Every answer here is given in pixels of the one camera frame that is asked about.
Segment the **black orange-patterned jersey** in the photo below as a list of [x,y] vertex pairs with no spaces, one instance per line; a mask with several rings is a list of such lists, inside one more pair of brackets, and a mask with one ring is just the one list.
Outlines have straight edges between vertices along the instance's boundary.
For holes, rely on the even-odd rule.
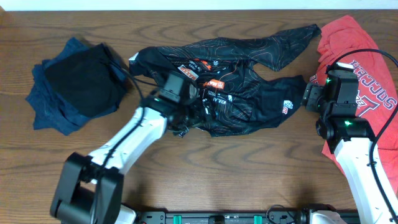
[[321,33],[315,25],[282,30],[259,39],[218,37],[184,46],[147,47],[129,59],[132,75],[165,83],[171,71],[197,81],[197,102],[210,103],[216,118],[198,129],[213,137],[276,128],[299,108],[307,86],[303,76],[265,80],[254,67],[275,72],[293,62]]

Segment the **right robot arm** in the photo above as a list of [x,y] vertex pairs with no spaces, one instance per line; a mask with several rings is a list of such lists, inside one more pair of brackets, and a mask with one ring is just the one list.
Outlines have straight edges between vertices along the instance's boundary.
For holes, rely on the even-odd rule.
[[356,115],[359,81],[351,64],[326,70],[324,85],[309,83],[302,105],[320,115],[317,134],[326,140],[348,181],[361,223],[395,223],[397,197],[380,162],[370,123]]

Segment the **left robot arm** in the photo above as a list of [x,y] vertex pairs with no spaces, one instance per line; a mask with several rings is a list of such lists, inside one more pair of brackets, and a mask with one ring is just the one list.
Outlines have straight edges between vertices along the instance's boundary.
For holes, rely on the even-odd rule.
[[74,152],[65,161],[50,206],[62,223],[134,223],[136,212],[123,205],[124,176],[143,152],[166,131],[185,132],[199,119],[193,107],[200,87],[182,72],[143,96],[128,123],[87,156]]

